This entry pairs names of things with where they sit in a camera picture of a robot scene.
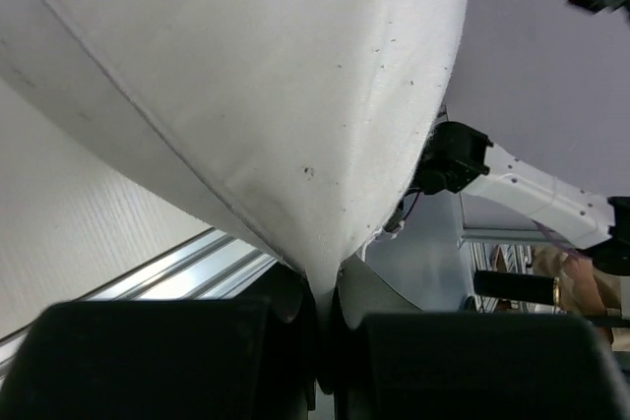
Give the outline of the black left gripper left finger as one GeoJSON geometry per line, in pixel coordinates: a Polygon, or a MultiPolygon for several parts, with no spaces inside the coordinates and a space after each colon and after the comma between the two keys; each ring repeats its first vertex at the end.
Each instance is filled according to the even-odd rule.
{"type": "Polygon", "coordinates": [[[34,322],[1,389],[5,419],[304,419],[315,308],[274,265],[227,299],[66,302],[34,322]]]}

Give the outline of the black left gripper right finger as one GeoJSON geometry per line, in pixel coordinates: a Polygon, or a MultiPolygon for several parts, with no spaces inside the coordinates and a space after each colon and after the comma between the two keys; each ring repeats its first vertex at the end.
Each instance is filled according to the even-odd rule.
{"type": "Polygon", "coordinates": [[[629,386],[572,316],[428,313],[362,262],[332,312],[339,419],[625,419],[629,386]]]}

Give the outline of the white pillow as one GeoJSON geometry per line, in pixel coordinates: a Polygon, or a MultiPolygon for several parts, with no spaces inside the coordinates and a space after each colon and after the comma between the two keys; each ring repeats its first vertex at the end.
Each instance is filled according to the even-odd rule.
{"type": "Polygon", "coordinates": [[[105,163],[303,274],[410,185],[468,0],[1,0],[1,74],[105,163]]]}

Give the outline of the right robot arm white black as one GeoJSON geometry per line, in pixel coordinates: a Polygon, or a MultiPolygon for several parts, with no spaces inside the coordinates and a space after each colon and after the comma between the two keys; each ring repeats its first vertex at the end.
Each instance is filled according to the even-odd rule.
{"type": "MultiPolygon", "coordinates": [[[[629,0],[567,1],[593,14],[629,7],[629,0]]],[[[628,197],[605,197],[572,186],[519,160],[463,123],[435,127],[409,191],[487,199],[555,231],[597,269],[617,276],[629,273],[628,197]]]]}

